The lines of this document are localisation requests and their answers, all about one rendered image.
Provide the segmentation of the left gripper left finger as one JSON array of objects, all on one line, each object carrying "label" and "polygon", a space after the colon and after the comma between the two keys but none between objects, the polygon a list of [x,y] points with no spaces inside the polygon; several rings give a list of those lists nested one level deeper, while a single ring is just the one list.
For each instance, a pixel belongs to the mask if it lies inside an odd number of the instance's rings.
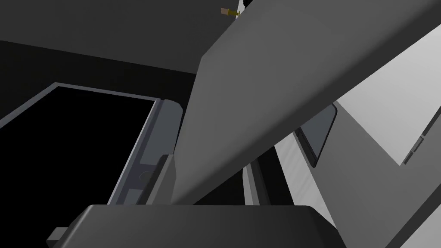
[{"label": "left gripper left finger", "polygon": [[168,155],[146,205],[170,205],[176,182],[175,157]]}]

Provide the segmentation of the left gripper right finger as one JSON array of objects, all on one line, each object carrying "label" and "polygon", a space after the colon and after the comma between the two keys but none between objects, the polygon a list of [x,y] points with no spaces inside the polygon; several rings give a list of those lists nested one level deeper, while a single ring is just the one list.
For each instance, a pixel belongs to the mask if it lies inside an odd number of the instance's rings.
[{"label": "left gripper right finger", "polygon": [[270,205],[258,160],[246,165],[242,170],[245,205]]}]

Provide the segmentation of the dark grey rounded panel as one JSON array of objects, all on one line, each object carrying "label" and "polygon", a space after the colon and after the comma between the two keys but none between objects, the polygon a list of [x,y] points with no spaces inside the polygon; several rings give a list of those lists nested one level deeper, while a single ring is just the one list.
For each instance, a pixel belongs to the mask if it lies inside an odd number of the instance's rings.
[{"label": "dark grey rounded panel", "polygon": [[294,131],[306,161],[312,168],[318,163],[337,112],[336,106],[331,104]]}]

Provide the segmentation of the dark appliance with grey frame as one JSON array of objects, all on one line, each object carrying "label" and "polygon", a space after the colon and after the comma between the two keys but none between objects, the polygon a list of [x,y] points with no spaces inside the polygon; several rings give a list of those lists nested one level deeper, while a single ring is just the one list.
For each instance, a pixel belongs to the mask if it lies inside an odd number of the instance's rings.
[{"label": "dark appliance with grey frame", "polygon": [[183,113],[182,107],[178,103],[166,99],[54,82],[0,119],[0,129],[58,87],[125,96],[153,102],[148,117],[108,201],[109,205],[135,204],[141,196],[143,188],[149,182],[146,173],[158,168],[158,161],[162,155],[172,154],[174,151]]}]

